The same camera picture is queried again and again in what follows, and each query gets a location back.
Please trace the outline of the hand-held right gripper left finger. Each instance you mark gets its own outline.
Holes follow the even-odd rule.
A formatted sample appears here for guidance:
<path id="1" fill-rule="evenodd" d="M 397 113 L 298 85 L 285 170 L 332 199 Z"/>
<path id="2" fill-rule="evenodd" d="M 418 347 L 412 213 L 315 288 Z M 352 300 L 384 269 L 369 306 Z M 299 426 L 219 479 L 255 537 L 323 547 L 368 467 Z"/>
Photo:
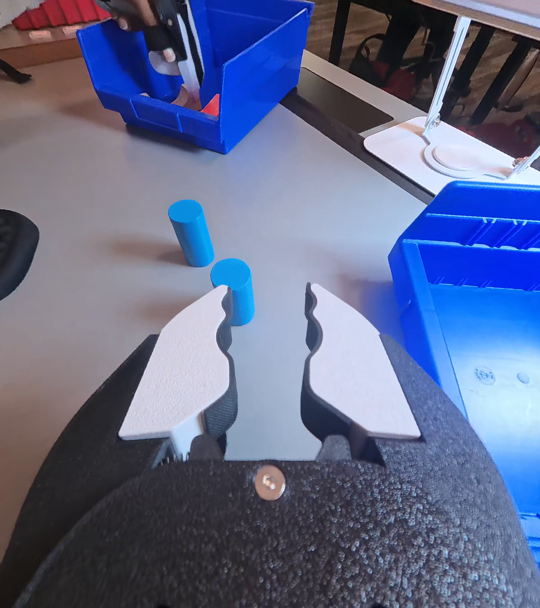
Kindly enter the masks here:
<path id="1" fill-rule="evenodd" d="M 232 291 L 220 285 L 161 330 L 118 431 L 124 441 L 166 440 L 173 460 L 222 459 L 238 414 Z"/>

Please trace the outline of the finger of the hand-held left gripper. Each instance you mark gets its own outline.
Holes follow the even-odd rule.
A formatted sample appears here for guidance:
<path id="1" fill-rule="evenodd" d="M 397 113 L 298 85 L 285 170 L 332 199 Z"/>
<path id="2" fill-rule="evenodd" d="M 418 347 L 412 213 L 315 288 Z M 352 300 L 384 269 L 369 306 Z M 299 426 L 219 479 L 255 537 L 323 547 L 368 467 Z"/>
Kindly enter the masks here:
<path id="1" fill-rule="evenodd" d="M 187 1 L 187 27 L 188 27 L 188 42 L 190 44 L 190 59 L 193 64 L 194 75 L 198 88 L 203 84 L 204 80 L 204 62 L 202 59 L 202 51 L 200 48 L 200 41 L 198 31 L 194 21 L 194 14 L 191 7 L 191 1 Z"/>
<path id="2" fill-rule="evenodd" d="M 179 70 L 183 78 L 183 84 L 187 88 L 188 92 L 195 97 L 197 102 L 200 102 L 200 88 L 198 88 L 196 77 L 194 75 L 193 64 L 190 59 L 187 21 L 178 21 L 178 24 L 185 49 L 185 59 L 178 62 Z"/>

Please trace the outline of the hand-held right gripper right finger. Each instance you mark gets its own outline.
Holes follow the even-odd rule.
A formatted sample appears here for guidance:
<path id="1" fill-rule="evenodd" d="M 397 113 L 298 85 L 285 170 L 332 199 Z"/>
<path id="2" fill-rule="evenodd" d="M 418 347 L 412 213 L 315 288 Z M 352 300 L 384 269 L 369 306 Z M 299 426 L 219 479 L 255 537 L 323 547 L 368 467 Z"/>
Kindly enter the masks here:
<path id="1" fill-rule="evenodd" d="M 300 413 L 320 441 L 344 437 L 354 459 L 380 459 L 376 440 L 418 442 L 422 433 L 380 337 L 355 308 L 306 285 Z"/>

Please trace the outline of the blue plastic bin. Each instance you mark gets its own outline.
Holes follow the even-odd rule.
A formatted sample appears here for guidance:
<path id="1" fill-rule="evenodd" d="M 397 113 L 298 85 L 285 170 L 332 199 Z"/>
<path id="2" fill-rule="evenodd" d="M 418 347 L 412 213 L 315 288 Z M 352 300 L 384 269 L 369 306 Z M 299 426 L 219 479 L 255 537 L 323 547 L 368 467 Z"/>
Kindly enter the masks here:
<path id="1" fill-rule="evenodd" d="M 77 33 L 93 88 L 104 108 L 144 131 L 227 154 L 296 87 L 313 4 L 307 1 L 193 1 L 205 74 L 204 108 L 173 103 L 180 75 L 153 67 L 141 32 L 106 20 Z"/>
<path id="2" fill-rule="evenodd" d="M 451 182 L 388 261 L 406 349 L 490 452 L 540 566 L 540 187 Z"/>

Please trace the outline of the blue wooden cylinder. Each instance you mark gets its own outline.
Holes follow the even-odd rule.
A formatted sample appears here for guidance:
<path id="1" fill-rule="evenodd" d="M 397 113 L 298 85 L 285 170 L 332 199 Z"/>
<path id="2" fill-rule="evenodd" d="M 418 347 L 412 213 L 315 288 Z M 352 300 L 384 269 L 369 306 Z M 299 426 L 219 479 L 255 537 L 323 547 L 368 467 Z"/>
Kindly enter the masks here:
<path id="1" fill-rule="evenodd" d="M 226 258 L 214 264 L 210 278 L 214 288 L 227 286 L 232 292 L 232 325 L 248 324 L 255 314 L 250 267 L 237 258 Z"/>
<path id="2" fill-rule="evenodd" d="M 168 208 L 168 217 L 187 263 L 202 268 L 213 262 L 214 249 L 202 206 L 182 199 Z"/>

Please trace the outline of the person's left hand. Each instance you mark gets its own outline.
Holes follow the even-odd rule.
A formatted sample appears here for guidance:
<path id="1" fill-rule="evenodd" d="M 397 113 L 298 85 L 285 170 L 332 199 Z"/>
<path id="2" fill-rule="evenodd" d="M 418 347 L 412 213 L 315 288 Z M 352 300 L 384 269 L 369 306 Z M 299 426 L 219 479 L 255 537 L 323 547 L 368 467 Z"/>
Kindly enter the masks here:
<path id="1" fill-rule="evenodd" d="M 143 32 L 148 52 L 168 64 L 177 56 L 168 27 L 159 16 L 154 1 L 95 1 L 107 11 L 118 26 L 127 32 Z"/>

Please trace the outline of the red plastic crate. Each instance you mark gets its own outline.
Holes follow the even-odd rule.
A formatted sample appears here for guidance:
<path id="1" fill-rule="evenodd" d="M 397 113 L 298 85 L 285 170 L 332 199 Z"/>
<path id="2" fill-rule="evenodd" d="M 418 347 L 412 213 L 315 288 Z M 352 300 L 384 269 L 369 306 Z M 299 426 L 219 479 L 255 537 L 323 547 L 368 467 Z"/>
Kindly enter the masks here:
<path id="1" fill-rule="evenodd" d="M 110 17 L 110 13 L 95 1 L 43 1 L 37 8 L 15 18 L 12 25 L 20 31 L 41 30 L 88 24 Z"/>

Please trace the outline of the brown wooden table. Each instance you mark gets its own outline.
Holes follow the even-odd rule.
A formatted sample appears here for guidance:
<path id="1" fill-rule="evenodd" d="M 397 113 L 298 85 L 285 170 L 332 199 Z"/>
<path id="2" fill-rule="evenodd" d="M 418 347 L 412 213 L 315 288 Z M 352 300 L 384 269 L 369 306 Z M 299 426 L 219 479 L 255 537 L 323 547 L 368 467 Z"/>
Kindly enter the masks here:
<path id="1" fill-rule="evenodd" d="M 389 25 L 383 34 L 384 37 L 381 40 L 381 46 L 375 59 L 387 63 L 393 69 L 404 66 L 404 55 L 407 48 L 418 33 L 418 30 L 424 27 L 429 31 L 424 43 L 424 53 L 420 58 L 412 60 L 412 64 L 417 64 L 415 68 L 416 83 L 420 85 L 423 80 L 432 76 L 437 69 L 441 72 L 448 47 L 454 35 L 456 16 L 413 1 L 337 1 L 334 29 L 329 50 L 330 63 L 336 66 L 339 65 L 351 4 L 357 4 L 383 13 L 388 18 Z M 448 87 L 442 110 L 448 110 L 451 107 L 448 107 L 451 102 L 453 102 L 455 107 L 456 101 L 464 98 L 464 94 L 468 90 L 467 87 L 471 83 L 472 75 L 496 31 L 491 26 L 481 26 L 476 39 L 467 51 L 461 67 L 456 70 L 457 73 L 454 72 L 455 76 Z M 468 125 L 481 125 L 481 119 L 486 119 L 492 108 L 496 107 L 497 109 L 500 95 L 506 92 L 507 84 L 516 75 L 516 72 L 513 72 L 512 75 L 510 72 L 515 67 L 519 70 L 523 66 L 524 60 L 532 48 L 540 50 L 539 41 L 531 41 L 519 35 L 515 36 L 515 38 L 517 39 L 515 49 L 507 57 L 501 71 L 487 89 L 485 96 L 479 102 L 478 107 L 469 119 Z M 497 90 L 498 85 L 505 85 L 500 95 Z"/>

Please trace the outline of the white document stand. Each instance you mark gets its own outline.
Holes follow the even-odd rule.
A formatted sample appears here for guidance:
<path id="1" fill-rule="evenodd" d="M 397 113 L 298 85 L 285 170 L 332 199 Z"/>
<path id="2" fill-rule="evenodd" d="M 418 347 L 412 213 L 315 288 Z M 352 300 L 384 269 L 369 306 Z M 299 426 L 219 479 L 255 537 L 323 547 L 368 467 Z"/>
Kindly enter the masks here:
<path id="1" fill-rule="evenodd" d="M 530 155 L 515 159 L 441 120 L 441 108 L 471 21 L 540 41 L 540 1 L 420 1 L 457 16 L 426 121 L 412 118 L 364 140 L 371 155 L 431 194 L 458 180 L 540 186 Z"/>

